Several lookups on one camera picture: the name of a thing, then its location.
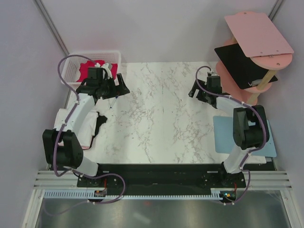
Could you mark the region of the pink t shirt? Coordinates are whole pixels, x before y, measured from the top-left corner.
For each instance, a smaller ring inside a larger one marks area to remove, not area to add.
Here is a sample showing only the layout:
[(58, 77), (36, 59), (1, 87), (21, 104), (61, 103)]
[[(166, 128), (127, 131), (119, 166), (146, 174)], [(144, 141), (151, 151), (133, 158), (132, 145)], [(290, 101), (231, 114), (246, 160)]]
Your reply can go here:
[[(88, 150), (91, 148), (92, 146), (92, 141), (87, 141), (87, 142), (79, 142), (80, 143), (80, 146), (83, 150)], [(58, 143), (59, 146), (64, 146), (64, 142), (59, 142)]]

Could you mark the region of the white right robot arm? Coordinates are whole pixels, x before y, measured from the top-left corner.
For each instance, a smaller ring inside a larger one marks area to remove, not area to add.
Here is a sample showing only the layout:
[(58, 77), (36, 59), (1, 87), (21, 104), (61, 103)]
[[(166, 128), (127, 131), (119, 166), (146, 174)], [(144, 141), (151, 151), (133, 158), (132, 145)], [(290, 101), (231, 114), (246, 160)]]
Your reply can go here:
[(249, 105), (223, 93), (219, 76), (208, 76), (206, 82), (196, 78), (189, 97), (193, 97), (196, 91), (198, 100), (232, 116), (235, 146), (223, 162), (225, 171), (217, 176), (218, 183), (228, 187), (235, 181), (234, 174), (243, 170), (251, 153), (262, 149), (269, 141), (265, 109), (261, 105)]

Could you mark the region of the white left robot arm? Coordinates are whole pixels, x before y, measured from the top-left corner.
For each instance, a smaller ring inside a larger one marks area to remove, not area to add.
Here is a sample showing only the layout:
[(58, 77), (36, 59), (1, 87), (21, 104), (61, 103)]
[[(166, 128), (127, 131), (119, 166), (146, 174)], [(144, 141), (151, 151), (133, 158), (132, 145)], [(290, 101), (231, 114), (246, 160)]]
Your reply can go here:
[(53, 165), (54, 173), (60, 177), (58, 168), (75, 171), (87, 176), (94, 187), (104, 182), (104, 175), (98, 171), (98, 164), (86, 158), (77, 135), (87, 114), (99, 99), (117, 98), (130, 93), (121, 74), (112, 76), (111, 64), (103, 64), (88, 69), (87, 78), (73, 90), (76, 95), (74, 105), (68, 110), (66, 118), (54, 129), (46, 129), (42, 134), (47, 163)]

